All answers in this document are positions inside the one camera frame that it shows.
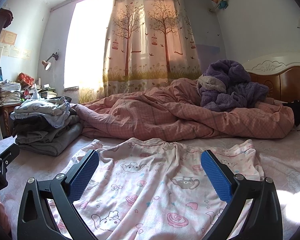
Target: metal screw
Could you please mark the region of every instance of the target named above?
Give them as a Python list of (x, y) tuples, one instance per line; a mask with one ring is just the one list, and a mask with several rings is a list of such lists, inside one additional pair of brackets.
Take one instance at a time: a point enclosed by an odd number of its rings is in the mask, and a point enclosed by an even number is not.
[(64, 174), (62, 174), (62, 173), (59, 173), (57, 176), (56, 176), (56, 179), (63, 179), (65, 177), (65, 175)]
[(33, 183), (33, 182), (34, 182), (34, 178), (29, 178), (29, 179), (28, 179), (28, 183), (31, 184), (31, 183)]
[(273, 182), (273, 179), (271, 179), (270, 177), (267, 177), (267, 178), (266, 178), (266, 182), (272, 183), (272, 182)]
[(244, 179), (244, 176), (242, 174), (236, 174), (234, 176), (237, 180), (243, 180)]

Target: plush doll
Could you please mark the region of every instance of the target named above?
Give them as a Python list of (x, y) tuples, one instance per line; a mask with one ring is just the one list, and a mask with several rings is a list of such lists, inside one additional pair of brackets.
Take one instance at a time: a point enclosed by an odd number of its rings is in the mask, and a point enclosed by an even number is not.
[(219, 9), (226, 9), (227, 7), (228, 7), (228, 3), (226, 0), (223, 0), (218, 6)]

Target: curtain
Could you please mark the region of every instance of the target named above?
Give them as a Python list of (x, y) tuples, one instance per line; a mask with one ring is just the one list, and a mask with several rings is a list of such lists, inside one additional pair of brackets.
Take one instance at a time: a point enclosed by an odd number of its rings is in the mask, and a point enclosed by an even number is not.
[(183, 0), (98, 0), (97, 7), (103, 23), (94, 37), (104, 50), (92, 66), (97, 77), (85, 73), (80, 82), (80, 103), (201, 75)]

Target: sunlight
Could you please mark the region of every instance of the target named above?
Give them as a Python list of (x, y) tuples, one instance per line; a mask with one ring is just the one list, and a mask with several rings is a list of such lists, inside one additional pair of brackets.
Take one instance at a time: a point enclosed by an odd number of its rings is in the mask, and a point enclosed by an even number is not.
[(287, 219), (300, 223), (300, 192), (292, 194), (288, 191), (277, 190), (280, 205), (286, 205), (284, 213)]
[(112, 4), (113, 0), (84, 0), (76, 4), (66, 46), (65, 88), (85, 83), (91, 87), (102, 80)]

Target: white headboard trim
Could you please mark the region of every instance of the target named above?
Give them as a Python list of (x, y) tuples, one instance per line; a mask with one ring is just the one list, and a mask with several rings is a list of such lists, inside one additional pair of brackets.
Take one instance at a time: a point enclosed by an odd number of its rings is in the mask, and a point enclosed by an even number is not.
[(248, 60), (243, 64), (246, 71), (257, 75), (273, 75), (293, 66), (300, 66), (300, 53), (274, 53)]

